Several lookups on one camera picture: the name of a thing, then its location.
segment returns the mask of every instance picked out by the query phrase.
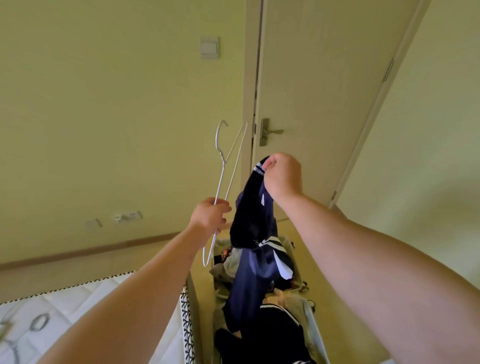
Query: white hanger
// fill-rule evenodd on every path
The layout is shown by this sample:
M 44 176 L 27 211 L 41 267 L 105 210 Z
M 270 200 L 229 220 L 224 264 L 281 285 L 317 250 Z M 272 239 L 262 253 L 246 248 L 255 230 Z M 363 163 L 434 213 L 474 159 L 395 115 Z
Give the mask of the white hanger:
M 242 136 L 242 139 L 241 139 L 241 142 L 240 142 L 239 153 L 237 154 L 237 161 L 235 162 L 235 167 L 233 168 L 232 177 L 230 178 L 230 183 L 228 184 L 228 189 L 227 189 L 227 194 L 225 195 L 225 200 L 228 198 L 228 193 L 230 192 L 230 187 L 232 186 L 233 176 L 235 176 L 235 171 L 237 170 L 237 165 L 239 163 L 240 152 L 241 152 L 241 148 L 243 146 L 243 140 L 245 139 L 245 134 L 247 132 L 248 121 L 246 121 L 244 124 L 241 125 L 241 127 L 239 129 L 239 132 L 237 133 L 237 136 L 235 137 L 235 140 L 233 141 L 232 147 L 230 148 L 230 151 L 228 152 L 228 155 L 227 155 L 226 159 L 223 156 L 222 150 L 218 147 L 218 132 L 220 131 L 220 126 L 222 126 L 222 124 L 225 124 L 226 126 L 228 126 L 227 122 L 225 120 L 222 120 L 218 124 L 218 126 L 216 128 L 216 133 L 215 133 L 215 148 L 220 152 L 220 158 L 222 158 L 222 173 L 220 174 L 220 181 L 218 182 L 218 188 L 216 189 L 215 202 L 213 203 L 214 205 L 216 205 L 216 201 L 218 199 L 218 194 L 220 192 L 220 187 L 222 185 L 223 173 L 225 172 L 225 164 L 227 163 L 228 159 L 230 158 L 230 154 L 232 153 L 233 147 L 237 143 L 239 135 L 240 135 L 240 133 L 243 129 L 243 125 L 245 125 L 245 130 L 243 131 L 243 136 Z M 210 251 L 208 252 L 208 257 L 207 257 L 206 262 L 205 262 L 205 247 L 204 247 L 203 255 L 202 255 L 204 267 L 206 267 L 208 265 L 208 262 L 210 261 L 213 246 L 215 245 L 215 240 L 216 240 L 216 232 L 213 234 L 212 244 L 210 245 Z

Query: navy blue garment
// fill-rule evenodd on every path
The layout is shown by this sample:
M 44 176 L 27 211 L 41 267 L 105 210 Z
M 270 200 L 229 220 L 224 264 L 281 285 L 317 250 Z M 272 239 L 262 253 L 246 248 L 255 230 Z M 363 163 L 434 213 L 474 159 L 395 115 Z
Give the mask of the navy blue garment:
M 293 273 L 294 264 L 276 238 L 273 199 L 265 189 L 264 158 L 254 168 L 245 189 L 239 195 L 237 212 L 230 228 L 233 247 L 243 248 L 239 267 L 223 307 L 231 332 L 247 327 L 272 283 Z

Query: door hinge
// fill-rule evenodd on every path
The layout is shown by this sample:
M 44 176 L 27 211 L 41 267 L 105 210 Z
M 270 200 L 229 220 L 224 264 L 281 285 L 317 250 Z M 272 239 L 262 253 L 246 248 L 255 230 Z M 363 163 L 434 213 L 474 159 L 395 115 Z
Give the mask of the door hinge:
M 388 65 L 388 69 L 387 69 L 387 72 L 385 73 L 385 77 L 384 77 L 383 82 L 385 82 L 385 81 L 387 80 L 387 78 L 388 78 L 388 76 L 389 76 L 389 74 L 390 74 L 390 71 L 391 71 L 392 68 L 393 68 L 394 63 L 395 63 L 395 59 L 392 58 L 392 60 L 390 61 L 390 64 Z

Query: door handle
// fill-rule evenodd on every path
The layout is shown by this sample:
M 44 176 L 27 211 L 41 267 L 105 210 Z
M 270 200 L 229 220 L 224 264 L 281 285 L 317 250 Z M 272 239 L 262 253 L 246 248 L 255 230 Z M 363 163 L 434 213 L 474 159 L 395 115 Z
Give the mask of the door handle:
M 260 146 L 267 145 L 267 136 L 269 134 L 283 134 L 284 130 L 268 130 L 269 118 L 263 118 L 260 121 Z

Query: white door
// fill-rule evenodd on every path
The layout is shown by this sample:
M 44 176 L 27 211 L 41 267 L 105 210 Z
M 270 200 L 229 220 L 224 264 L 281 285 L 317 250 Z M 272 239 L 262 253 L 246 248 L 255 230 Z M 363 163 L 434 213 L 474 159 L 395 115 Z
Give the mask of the white door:
M 294 155 L 305 193 L 327 205 L 417 5 L 265 0 L 252 165 L 274 152 Z M 265 118 L 284 133 L 260 146 Z

